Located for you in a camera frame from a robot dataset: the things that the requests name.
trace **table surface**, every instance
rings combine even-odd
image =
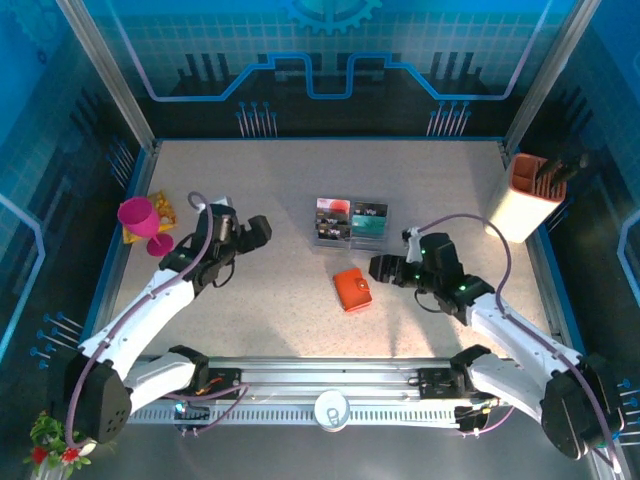
[[[165,141],[149,192],[163,190],[174,205],[178,226],[169,233],[176,241],[196,225],[186,201],[191,190],[209,199],[230,196],[242,223],[266,215],[273,238],[239,257],[233,280],[223,289],[206,289],[145,353],[183,344],[210,356],[449,357],[482,343],[504,356],[457,320],[421,310],[411,289],[370,279],[372,305],[345,313],[332,277],[354,265],[366,272],[368,258],[312,245],[316,197],[388,203],[387,250],[403,254],[401,230],[452,213],[481,213],[502,172],[496,142]],[[497,238],[466,219],[438,230],[451,235],[467,273],[498,284],[506,260]],[[511,249],[504,298],[548,331],[526,246]],[[132,246],[115,313],[148,283],[157,264],[144,242]],[[422,301],[436,306],[433,298]]]

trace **card holder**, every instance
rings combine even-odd
[[[342,308],[347,312],[364,308],[372,301],[369,284],[359,268],[334,275],[333,283],[342,302]]]

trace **metal frame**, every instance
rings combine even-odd
[[[84,2],[82,0],[56,0],[56,2],[140,146],[147,153],[151,153],[155,136]]]
[[[162,143],[155,144],[153,151],[148,154],[140,151],[129,188],[127,189],[126,198],[135,195],[146,195],[151,184],[151,177],[156,167],[161,145]],[[98,285],[82,330],[81,342],[93,335],[94,329],[97,330],[109,323],[116,303],[116,295],[110,295],[109,292],[117,292],[120,288],[130,250],[130,245],[122,243],[122,226],[118,223],[111,237],[109,250],[98,278]]]
[[[506,151],[509,157],[515,153],[542,103],[564,70],[569,57],[600,5],[600,1],[576,1],[505,136]]]
[[[155,156],[158,152],[155,149],[153,132],[84,3],[82,0],[56,1],[141,147],[154,156],[154,162],[149,162],[149,164],[155,164]],[[599,4],[600,0],[577,0],[507,132],[504,152],[507,161],[517,149]],[[145,170],[150,173],[153,171],[153,167]],[[132,187],[139,191],[143,183],[148,183],[148,178],[146,182],[142,178],[138,182],[132,182]],[[126,255],[120,250],[114,252],[115,256],[124,257],[126,260]],[[534,263],[541,262],[543,259],[544,256],[537,260],[534,258],[533,261]],[[111,270],[108,272],[108,278],[105,277],[106,283],[103,286],[105,293],[116,288],[121,274],[121,271]],[[105,302],[106,295],[102,297],[95,305],[97,308],[97,311],[94,312],[96,316],[98,316],[97,313],[106,316],[113,309],[112,302]],[[545,304],[549,301],[547,297],[549,296],[545,295]],[[550,305],[555,304],[557,302],[551,298]],[[552,307],[547,305],[545,307],[549,315],[549,308]],[[566,327],[563,327],[566,322],[557,313],[557,308],[555,310],[554,315],[549,315],[555,319],[552,320],[552,326],[554,326],[554,330],[561,332],[565,342],[570,344],[571,338],[565,329]],[[236,416],[228,420],[236,424],[272,423],[273,421],[287,424],[291,424],[292,421],[300,422],[299,424],[309,424],[312,421],[309,408],[312,408],[319,393],[330,388],[339,388],[345,393],[355,407],[351,420],[364,422],[364,424],[418,424],[420,426],[455,428],[452,423],[453,417],[450,415],[453,408],[457,405],[469,406],[473,404],[468,399],[419,401],[417,388],[411,387],[408,379],[415,376],[416,368],[448,367],[449,364],[445,360],[228,358],[212,359],[210,365],[242,368],[243,380],[252,384],[251,395],[245,399],[242,408],[237,410]],[[224,404],[225,401],[218,401],[209,406],[211,418],[208,421],[221,415],[225,407]],[[438,413],[435,414],[436,417],[433,417],[433,412],[445,412],[444,418],[442,418],[442,414]],[[173,420],[167,422],[169,419],[167,415],[173,418],[173,402],[156,402],[148,406],[147,409],[138,411],[131,418],[131,421],[132,423],[157,423],[154,420],[162,418],[162,423],[170,423]],[[630,478],[624,456],[621,457],[621,461],[626,474],[625,478]],[[603,464],[599,461],[593,462],[593,472],[598,478],[614,478],[611,471],[606,467],[603,468]]]
[[[571,334],[572,329],[577,330],[577,325],[575,325],[575,319],[572,318],[573,313],[567,312],[562,306],[563,302],[560,299],[562,293],[560,293],[560,289],[564,290],[564,286],[558,285],[554,279],[552,267],[549,265],[549,259],[542,245],[540,232],[534,232],[534,234],[527,239],[526,244],[552,336],[565,345],[584,352],[584,344],[582,343],[579,333],[575,332],[577,335]],[[622,445],[620,445],[620,442],[617,440],[615,443],[622,473],[615,475],[600,458],[590,454],[588,459],[594,478],[598,478],[599,480],[625,480],[633,478]]]
[[[450,368],[448,360],[338,358],[211,358],[209,368],[239,368],[249,394],[225,419],[229,425],[318,426],[313,407],[320,394],[339,390],[348,398],[347,425],[458,428],[456,407],[502,405],[497,399],[420,399],[418,369]],[[233,400],[198,402],[193,415],[176,419],[175,401],[159,400],[135,412],[132,424],[206,425]],[[201,409],[209,409],[202,418]]]

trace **pink wine glass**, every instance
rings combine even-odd
[[[149,255],[163,257],[173,250],[171,235],[158,233],[160,216],[147,197],[133,197],[120,205],[118,220],[134,235],[151,239],[147,243]]]

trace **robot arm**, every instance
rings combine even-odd
[[[403,239],[409,246],[407,256],[374,257],[369,267],[371,276],[379,282],[415,288],[418,294],[433,294],[444,313],[490,338],[515,360],[515,364],[501,360],[481,346],[456,355],[452,367],[462,365],[471,388],[501,398],[526,413],[542,425],[556,448],[579,459],[601,444],[604,434],[586,393],[560,360],[562,354],[596,394],[609,429],[617,432],[623,428],[617,382],[604,359],[597,355],[583,357],[556,342],[504,301],[503,314],[494,288],[464,273],[447,234],[423,236],[418,228],[412,228],[403,232]],[[542,338],[555,351],[547,350],[524,330]]]
[[[207,286],[220,287],[233,275],[235,257],[264,246],[271,239],[271,227],[264,216],[249,219],[251,227],[240,225],[230,201],[224,197],[210,205],[213,214],[212,240],[195,268],[180,280],[205,246],[208,214],[200,209],[196,231],[165,256],[159,270],[138,297],[109,325],[84,341],[78,352],[59,351],[49,376],[49,412],[64,422],[80,373],[89,359],[103,348],[86,377],[75,409],[74,430],[99,443],[110,441],[124,427],[129,415],[170,392],[194,394],[208,381],[208,357],[184,346],[173,347],[160,358],[132,368],[136,359],[162,328],[189,305]],[[220,270],[231,274],[218,284]],[[168,281],[177,280],[158,292]],[[138,301],[147,301],[141,306]],[[113,326],[129,315],[115,335]]]

